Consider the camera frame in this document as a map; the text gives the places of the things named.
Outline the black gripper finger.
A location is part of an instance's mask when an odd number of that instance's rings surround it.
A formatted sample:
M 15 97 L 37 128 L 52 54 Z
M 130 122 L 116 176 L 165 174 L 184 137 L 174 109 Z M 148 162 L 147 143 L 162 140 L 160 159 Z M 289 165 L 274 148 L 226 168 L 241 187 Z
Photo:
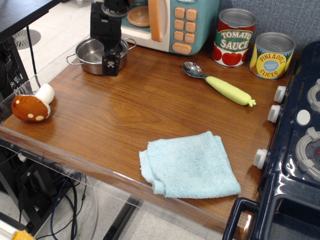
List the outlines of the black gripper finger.
M 121 54 L 120 52 L 115 52 L 114 54 L 110 55 L 110 67 L 111 67 L 111 76 L 117 76 L 120 69 L 120 63 L 121 63 Z
M 101 63 L 102 63 L 102 74 L 104 76 L 110 76 L 111 75 L 111 70 L 109 68 L 109 55 L 106 51 L 104 51 L 102 53 L 102 60 L 101 60 Z

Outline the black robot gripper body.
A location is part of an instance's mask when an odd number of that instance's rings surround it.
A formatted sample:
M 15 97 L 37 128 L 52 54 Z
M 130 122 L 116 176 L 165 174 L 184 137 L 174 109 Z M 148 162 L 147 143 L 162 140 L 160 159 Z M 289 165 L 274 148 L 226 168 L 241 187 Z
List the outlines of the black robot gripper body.
M 90 36 L 99 40 L 104 50 L 115 54 L 121 41 L 122 18 L 129 11 L 128 0 L 95 0 L 90 10 Z

